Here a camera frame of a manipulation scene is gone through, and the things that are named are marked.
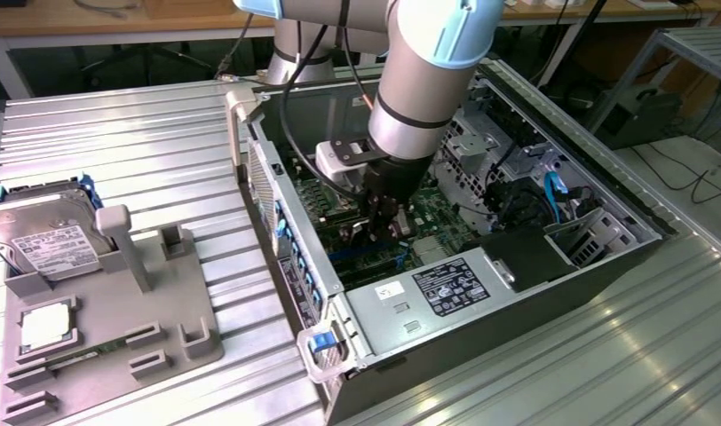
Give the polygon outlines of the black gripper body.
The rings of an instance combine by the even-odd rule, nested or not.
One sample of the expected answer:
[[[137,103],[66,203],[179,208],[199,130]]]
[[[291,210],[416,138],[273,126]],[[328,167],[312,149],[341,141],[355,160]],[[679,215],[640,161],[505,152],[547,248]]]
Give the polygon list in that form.
[[[368,209],[373,201],[391,199],[395,204],[408,205],[429,167],[429,157],[403,160],[393,156],[365,164],[363,177],[361,208]]]

